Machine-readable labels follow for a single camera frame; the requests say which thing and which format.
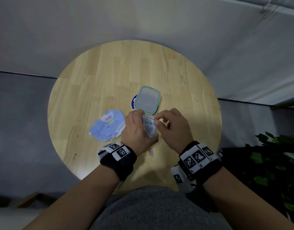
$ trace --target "round wooden table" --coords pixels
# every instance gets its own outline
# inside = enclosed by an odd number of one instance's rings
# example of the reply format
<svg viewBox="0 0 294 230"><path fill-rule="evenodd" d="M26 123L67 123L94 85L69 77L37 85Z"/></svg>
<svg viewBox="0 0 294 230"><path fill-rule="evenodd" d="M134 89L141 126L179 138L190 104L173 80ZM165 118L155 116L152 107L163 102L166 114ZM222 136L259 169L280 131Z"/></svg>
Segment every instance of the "round wooden table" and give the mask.
<svg viewBox="0 0 294 230"><path fill-rule="evenodd" d="M72 61L57 79L49 100L48 126L53 145L65 165L80 179L99 165L96 140L89 128L106 110L127 116L141 86L162 94L159 111L177 108L191 126L195 140L213 152L221 138L221 110L203 73L181 54L159 44L123 40L92 48ZM114 141L120 142L121 136ZM138 156L133 173L117 193L145 185L178 190L170 168L179 160L160 138Z"/></svg>

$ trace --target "container lid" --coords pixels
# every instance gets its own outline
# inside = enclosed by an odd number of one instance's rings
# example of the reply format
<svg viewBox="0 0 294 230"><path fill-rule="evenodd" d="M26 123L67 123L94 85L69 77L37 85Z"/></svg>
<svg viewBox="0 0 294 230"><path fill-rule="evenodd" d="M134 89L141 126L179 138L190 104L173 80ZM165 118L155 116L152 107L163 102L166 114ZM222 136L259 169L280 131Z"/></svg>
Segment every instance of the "container lid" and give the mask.
<svg viewBox="0 0 294 230"><path fill-rule="evenodd" d="M160 91L149 86L143 86L134 101L134 108L142 109L146 114L152 115L157 110L160 98Z"/></svg>

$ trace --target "white wall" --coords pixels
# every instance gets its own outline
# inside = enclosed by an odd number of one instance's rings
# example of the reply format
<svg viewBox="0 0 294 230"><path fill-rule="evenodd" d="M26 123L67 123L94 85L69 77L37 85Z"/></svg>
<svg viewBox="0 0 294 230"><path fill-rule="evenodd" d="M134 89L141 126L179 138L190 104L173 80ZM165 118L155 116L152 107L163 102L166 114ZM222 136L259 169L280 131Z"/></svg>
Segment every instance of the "white wall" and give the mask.
<svg viewBox="0 0 294 230"><path fill-rule="evenodd" d="M294 11L234 0L0 0L0 70L58 77L103 42L168 46L218 97L276 104L294 97Z"/></svg>

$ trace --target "floor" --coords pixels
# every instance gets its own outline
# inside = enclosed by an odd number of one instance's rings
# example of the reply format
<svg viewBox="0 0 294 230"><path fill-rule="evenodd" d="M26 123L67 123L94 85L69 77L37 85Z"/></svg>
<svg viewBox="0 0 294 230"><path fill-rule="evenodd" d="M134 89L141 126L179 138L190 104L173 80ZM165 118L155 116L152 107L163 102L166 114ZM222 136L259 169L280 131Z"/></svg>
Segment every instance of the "floor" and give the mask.
<svg viewBox="0 0 294 230"><path fill-rule="evenodd" d="M58 157L47 125L55 79L0 73L0 195L21 198L33 192L64 193L79 179ZM258 145L254 135L294 135L294 109L220 100L220 148Z"/></svg>

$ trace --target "black wrist strap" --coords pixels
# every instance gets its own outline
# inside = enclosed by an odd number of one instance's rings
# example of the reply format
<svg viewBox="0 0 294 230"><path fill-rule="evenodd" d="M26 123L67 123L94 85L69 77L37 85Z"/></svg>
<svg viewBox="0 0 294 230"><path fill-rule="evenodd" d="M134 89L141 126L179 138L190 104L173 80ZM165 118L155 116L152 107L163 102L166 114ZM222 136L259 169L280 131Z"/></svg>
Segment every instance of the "black wrist strap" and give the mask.
<svg viewBox="0 0 294 230"><path fill-rule="evenodd" d="M99 150L100 164L115 171L121 181L132 173L137 156L134 151L121 143L111 143Z"/></svg>
<svg viewBox="0 0 294 230"><path fill-rule="evenodd" d="M178 164L190 181L203 184L222 167L218 157L203 143L197 141L189 145L180 154Z"/></svg>

